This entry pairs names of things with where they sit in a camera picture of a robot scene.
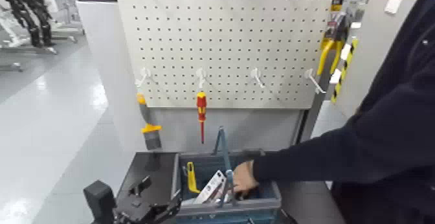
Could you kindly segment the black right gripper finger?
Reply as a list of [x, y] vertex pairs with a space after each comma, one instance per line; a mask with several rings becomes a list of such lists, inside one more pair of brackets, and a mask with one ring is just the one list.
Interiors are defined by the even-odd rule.
[[285, 210], [281, 211], [281, 222], [285, 224], [298, 224], [297, 220]]

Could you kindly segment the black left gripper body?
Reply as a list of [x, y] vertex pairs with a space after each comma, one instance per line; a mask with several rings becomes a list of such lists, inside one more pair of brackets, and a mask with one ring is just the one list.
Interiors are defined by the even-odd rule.
[[138, 196], [127, 196], [117, 203], [113, 223], [160, 223], [158, 204], [150, 204]]

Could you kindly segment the bare person hand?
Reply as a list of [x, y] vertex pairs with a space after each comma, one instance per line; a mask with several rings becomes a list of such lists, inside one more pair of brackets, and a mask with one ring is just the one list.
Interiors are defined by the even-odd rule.
[[259, 182], [254, 178], [253, 164], [253, 160], [245, 161], [239, 164], [234, 170], [234, 191], [243, 197], [245, 197], [250, 190], [255, 189], [259, 185]]

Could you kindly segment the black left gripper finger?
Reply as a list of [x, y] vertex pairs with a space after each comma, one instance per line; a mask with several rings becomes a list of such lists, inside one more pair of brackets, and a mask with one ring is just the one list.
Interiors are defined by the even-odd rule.
[[173, 218], [180, 211], [181, 197], [175, 197], [166, 204], [154, 204], [151, 206], [151, 220], [152, 221], [166, 221]]
[[141, 193], [149, 188], [152, 184], [151, 177], [149, 175], [135, 181], [128, 189], [128, 196], [140, 197]]

